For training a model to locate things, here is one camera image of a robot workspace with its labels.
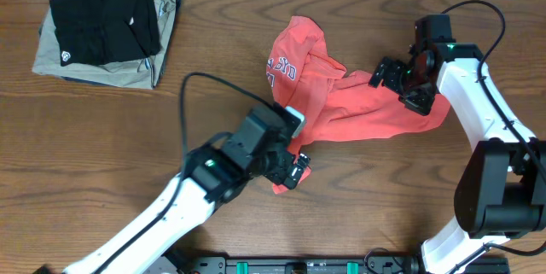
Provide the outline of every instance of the stack of clothes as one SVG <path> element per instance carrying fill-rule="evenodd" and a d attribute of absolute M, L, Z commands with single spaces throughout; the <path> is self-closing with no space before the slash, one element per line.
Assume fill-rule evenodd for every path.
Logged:
<path fill-rule="evenodd" d="M 153 89 L 181 0 L 49 0 L 32 71 Z"/>

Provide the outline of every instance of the wooden table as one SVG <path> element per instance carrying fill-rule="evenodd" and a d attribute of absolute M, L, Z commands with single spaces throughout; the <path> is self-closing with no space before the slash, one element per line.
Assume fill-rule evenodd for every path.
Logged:
<path fill-rule="evenodd" d="M 178 90 L 191 71 L 214 73 L 271 100 L 265 63 L 291 15 L 326 34 L 349 71 L 406 57 L 413 22 L 463 0 L 184 0 L 166 75 L 156 90 L 69 83 L 31 73 L 48 0 L 0 0 L 0 272 L 57 270 L 99 248 L 164 188 L 180 164 Z M 510 107 L 546 138 L 546 0 L 488 0 L 506 36 L 488 61 Z M 469 6 L 452 15 L 459 41 L 485 51 L 497 17 Z M 189 142 L 233 130 L 253 102 L 205 79 L 191 82 Z M 274 195 L 264 179 L 180 242 L 232 256 L 360 255 L 410 251 L 453 216 L 470 157 L 450 111 L 436 130 L 387 140 L 313 143 L 314 172 Z M 538 247 L 545 235 L 513 241 Z M 546 271 L 546 254 L 509 256 L 516 273 Z"/>

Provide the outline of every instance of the folded clothes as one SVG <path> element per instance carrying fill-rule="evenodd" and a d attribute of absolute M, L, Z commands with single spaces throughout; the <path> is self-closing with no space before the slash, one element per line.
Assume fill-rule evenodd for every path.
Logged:
<path fill-rule="evenodd" d="M 324 33 L 311 19 L 294 16 L 273 43 L 266 75 L 275 101 L 307 119 L 288 151 L 297 154 L 314 141 L 355 141 L 422 132 L 442 124 L 450 104 L 436 95 L 431 113 L 420 116 L 404 107 L 398 95 L 368 85 L 370 73 L 346 68 L 328 56 Z M 301 180 L 309 176 L 307 168 Z M 286 191 L 274 185 L 276 194 Z"/>
<path fill-rule="evenodd" d="M 156 55 L 154 0 L 49 0 L 61 66 L 103 65 Z"/>
<path fill-rule="evenodd" d="M 94 85 L 112 85 L 140 89 L 153 89 L 165 71 L 166 51 L 174 27 L 176 9 L 180 0 L 154 0 L 154 11 L 160 35 L 160 51 L 157 55 L 134 60 L 116 61 L 104 65 L 72 63 L 61 66 L 61 51 L 55 36 L 55 24 L 51 10 L 45 16 L 40 32 L 36 60 L 32 71 L 53 75 L 62 79 Z"/>

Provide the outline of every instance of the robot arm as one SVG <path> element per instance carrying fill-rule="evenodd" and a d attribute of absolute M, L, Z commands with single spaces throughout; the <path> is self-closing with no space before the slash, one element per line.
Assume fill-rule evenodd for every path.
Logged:
<path fill-rule="evenodd" d="M 419 114 L 428 114 L 436 93 L 454 108 L 473 155 L 455 194 L 456 216 L 433 238 L 424 241 L 420 268 L 429 273 L 461 273 L 487 251 L 546 225 L 546 183 L 539 177 L 520 140 L 486 95 L 511 122 L 534 152 L 546 154 L 546 144 L 515 117 L 493 84 L 475 44 L 459 44 L 451 36 L 448 15 L 429 15 L 415 23 L 415 45 L 409 64 L 384 58 L 370 84 L 397 92 L 399 100 Z M 522 176 L 507 184 L 507 173 Z"/>
<path fill-rule="evenodd" d="M 209 141 L 191 151 L 182 167 L 187 171 L 175 176 L 148 209 L 63 273 L 142 273 L 176 240 L 237 197 L 250 179 L 263 175 L 295 188 L 309 158 L 296 158 L 286 148 L 303 125 L 305 117 L 293 108 L 253 108 L 220 149 Z"/>
<path fill-rule="evenodd" d="M 94 253 L 69 265 L 63 273 L 96 271 L 165 208 L 179 181 L 180 174 L 175 176 L 160 196 L 118 235 Z M 143 273 L 176 240 L 195 226 L 203 224 L 212 215 L 215 203 L 205 199 L 206 191 L 202 187 L 191 178 L 184 179 L 181 185 L 180 193 L 162 219 L 118 255 L 102 273 Z"/>

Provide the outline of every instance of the green connector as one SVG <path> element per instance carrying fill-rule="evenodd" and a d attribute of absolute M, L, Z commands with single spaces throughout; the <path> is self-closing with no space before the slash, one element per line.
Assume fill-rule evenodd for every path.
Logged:
<path fill-rule="evenodd" d="M 347 274 L 358 274 L 358 263 L 347 262 Z"/>
<path fill-rule="evenodd" d="M 248 263 L 237 262 L 237 274 L 248 274 Z"/>

